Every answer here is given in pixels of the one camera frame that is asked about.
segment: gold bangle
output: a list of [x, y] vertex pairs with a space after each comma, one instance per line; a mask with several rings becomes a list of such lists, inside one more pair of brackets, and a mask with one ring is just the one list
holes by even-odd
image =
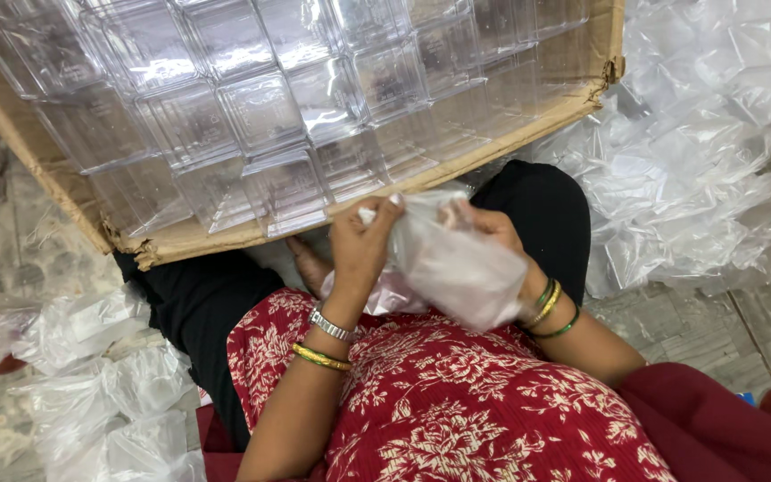
[[546, 304], [543, 305], [543, 310], [541, 310], [539, 315], [535, 316], [535, 319], [531, 320], [531, 323], [528, 327], [526, 327], [526, 329], [530, 330], [531, 328], [534, 328], [538, 323], [541, 323], [547, 316], [549, 316], [551, 309], [555, 307], [555, 304], [558, 302], [558, 298], [561, 297], [561, 283], [558, 282], [557, 279], [554, 279], [553, 281], [555, 282], [555, 287], [552, 289], [551, 295], [546, 301]]
[[293, 344], [293, 352], [313, 364], [316, 364], [319, 366], [325, 366], [333, 370], [349, 371], [349, 369], [353, 367], [353, 364], [349, 362], [337, 360], [333, 357], [327, 357], [323, 353], [318, 353], [314, 350], [310, 350], [300, 343]]

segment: black pants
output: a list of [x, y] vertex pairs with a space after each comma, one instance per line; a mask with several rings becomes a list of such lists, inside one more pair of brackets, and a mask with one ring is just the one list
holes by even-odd
[[[578, 184], [556, 167], [510, 161], [472, 198], [478, 208], [506, 213], [525, 252], [561, 282], [576, 303], [585, 290], [590, 248], [588, 203]], [[225, 341], [258, 302], [284, 286], [241, 250], [172, 262], [141, 272], [134, 257], [115, 253], [125, 282], [151, 304], [151, 326], [192, 358], [192, 378], [205, 389], [234, 444], [244, 450], [249, 429], [231, 383]]]

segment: foot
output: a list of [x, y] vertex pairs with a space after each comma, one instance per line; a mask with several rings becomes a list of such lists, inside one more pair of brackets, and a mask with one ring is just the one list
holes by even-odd
[[327, 279], [327, 274], [333, 269], [332, 264], [318, 257], [311, 246], [299, 237], [288, 237], [287, 247], [293, 253], [296, 271], [299, 271], [305, 288], [308, 288], [317, 299], [323, 299], [323, 292], [320, 289], [323, 287], [323, 280]]

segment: green bangle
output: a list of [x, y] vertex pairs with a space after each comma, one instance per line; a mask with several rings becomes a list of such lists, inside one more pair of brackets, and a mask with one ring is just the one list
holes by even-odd
[[569, 330], [570, 328], [573, 328], [573, 325], [576, 324], [576, 320], [579, 319], [579, 314], [580, 314], [580, 311], [579, 311], [579, 307], [577, 306], [576, 307], [576, 315], [573, 316], [573, 319], [570, 321], [570, 323], [567, 323], [567, 326], [565, 326], [562, 329], [556, 331], [555, 333], [550, 333], [550, 334], [534, 334], [534, 333], [532, 333], [531, 335], [534, 336], [535, 338], [541, 338], [541, 339], [555, 338], [556, 336], [561, 336], [562, 334], [567, 333], [567, 330]]
[[547, 281], [547, 287], [545, 290], [543, 290], [543, 294], [541, 294], [541, 298], [537, 300], [537, 303], [535, 303], [535, 306], [542, 306], [543, 301], [546, 300], [546, 297], [549, 296], [549, 293], [551, 293], [552, 288], [555, 286], [555, 280], [548, 278]]
[[300, 358], [302, 358], [303, 360], [307, 360], [307, 361], [309, 361], [309, 362], [311, 362], [311, 363], [313, 363], [313, 364], [315, 364], [315, 365], [319, 365], [319, 366], [325, 366], [325, 367], [327, 367], [327, 368], [332, 368], [333, 370], [337, 370], [337, 368], [333, 368], [333, 367], [331, 367], [331, 366], [328, 366], [327, 364], [325, 364], [325, 363], [323, 363], [323, 362], [320, 362], [320, 361], [318, 361], [318, 360], [315, 360], [314, 358], [311, 358], [311, 357], [307, 357], [307, 356], [305, 356], [305, 355], [303, 355], [303, 354], [301, 354], [301, 353], [297, 353], [297, 354], [296, 354], [296, 356], [297, 356], [297, 357], [300, 357]]

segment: floral pattern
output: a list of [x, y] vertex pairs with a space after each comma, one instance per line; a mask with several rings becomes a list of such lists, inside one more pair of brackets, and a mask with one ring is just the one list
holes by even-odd
[[[316, 301], [289, 288], [247, 313], [228, 365], [249, 427], [308, 330]], [[327, 447], [327, 480], [674, 480], [624, 400], [542, 359], [513, 327], [363, 315]]]

